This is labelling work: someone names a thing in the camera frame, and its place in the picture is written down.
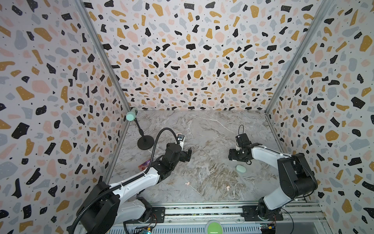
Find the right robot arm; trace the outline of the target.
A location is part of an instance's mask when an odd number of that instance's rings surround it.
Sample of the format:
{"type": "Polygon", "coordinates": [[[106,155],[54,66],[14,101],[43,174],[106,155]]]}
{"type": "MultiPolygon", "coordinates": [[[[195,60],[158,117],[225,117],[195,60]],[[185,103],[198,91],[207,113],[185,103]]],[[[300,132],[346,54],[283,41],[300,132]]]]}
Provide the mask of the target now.
{"type": "Polygon", "coordinates": [[[299,197],[307,197],[318,188],[317,180],[304,154],[284,154],[260,143],[253,143],[247,134],[235,138],[235,149],[230,149],[230,161],[251,163],[262,161],[278,170],[280,185],[269,195],[261,198],[257,206],[258,216],[265,218],[268,213],[279,211],[282,206],[299,197]]]}

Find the mint green charging case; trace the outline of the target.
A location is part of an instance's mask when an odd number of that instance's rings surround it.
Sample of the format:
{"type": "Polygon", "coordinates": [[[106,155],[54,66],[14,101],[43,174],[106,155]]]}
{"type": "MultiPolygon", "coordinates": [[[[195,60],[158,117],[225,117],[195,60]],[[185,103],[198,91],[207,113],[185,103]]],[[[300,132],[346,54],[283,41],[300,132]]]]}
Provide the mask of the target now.
{"type": "Polygon", "coordinates": [[[243,174],[243,173],[246,172],[246,168],[242,165],[237,165],[236,166],[236,171],[243,174]]]}

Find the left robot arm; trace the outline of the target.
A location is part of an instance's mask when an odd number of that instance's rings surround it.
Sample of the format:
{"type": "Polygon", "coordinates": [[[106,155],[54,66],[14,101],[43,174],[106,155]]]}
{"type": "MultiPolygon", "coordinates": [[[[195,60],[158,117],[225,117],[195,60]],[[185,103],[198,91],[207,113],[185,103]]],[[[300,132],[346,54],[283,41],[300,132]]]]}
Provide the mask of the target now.
{"type": "Polygon", "coordinates": [[[149,169],[110,185],[99,182],[81,204],[68,232],[73,234],[79,223],[89,234],[105,234],[118,222],[146,222],[151,216],[152,206],[142,197],[133,201],[129,199],[164,181],[179,162],[189,162],[191,156],[191,148],[183,151],[179,144],[168,143],[165,154],[150,164],[149,169]]]}

